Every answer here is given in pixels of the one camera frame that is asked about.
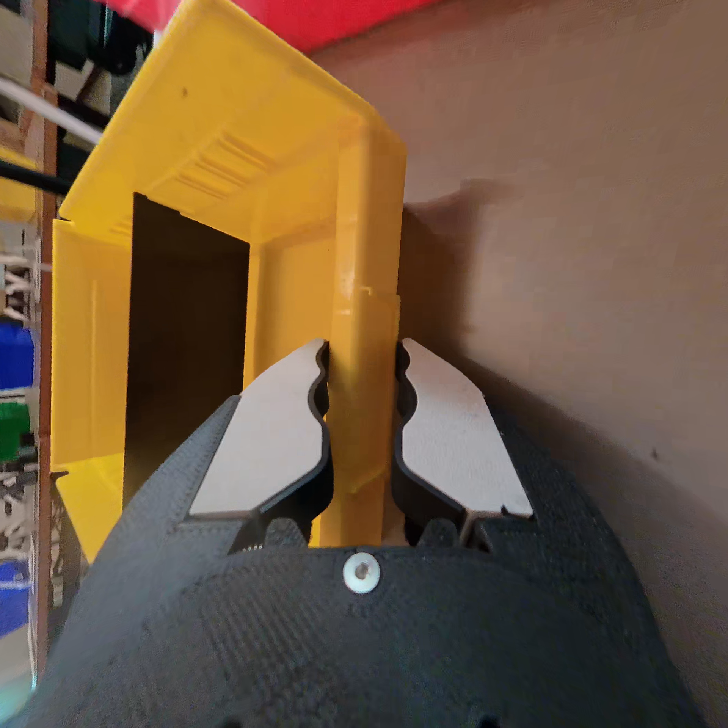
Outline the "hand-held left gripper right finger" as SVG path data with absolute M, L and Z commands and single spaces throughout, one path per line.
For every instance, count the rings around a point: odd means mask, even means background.
M 412 338 L 396 356 L 391 489 L 415 532 L 441 519 L 461 543 L 486 518 L 532 519 L 534 508 L 480 389 Z

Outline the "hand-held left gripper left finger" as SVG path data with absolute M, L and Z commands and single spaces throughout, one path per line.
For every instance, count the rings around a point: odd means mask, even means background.
M 333 457 L 324 417 L 329 343 L 312 341 L 245 387 L 188 515 L 241 518 L 234 543 L 262 543 L 278 518 L 305 541 L 333 497 Z

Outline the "yellow plastic bin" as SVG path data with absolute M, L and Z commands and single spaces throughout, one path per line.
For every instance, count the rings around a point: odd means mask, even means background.
M 379 544 L 406 152 L 232 2 L 183 2 L 53 226 L 51 469 L 88 562 L 123 504 L 135 194 L 250 245 L 243 387 L 329 343 L 333 497 L 314 544 Z

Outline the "red plastic bin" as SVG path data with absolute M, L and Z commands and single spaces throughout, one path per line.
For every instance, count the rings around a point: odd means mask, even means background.
M 102 1 L 152 33 L 162 32 L 181 1 Z M 303 53 L 322 50 L 436 1 L 233 1 L 268 30 Z

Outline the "black bin divider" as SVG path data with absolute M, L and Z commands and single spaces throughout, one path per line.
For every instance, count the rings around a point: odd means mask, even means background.
M 243 387 L 250 245 L 135 194 L 123 504 Z

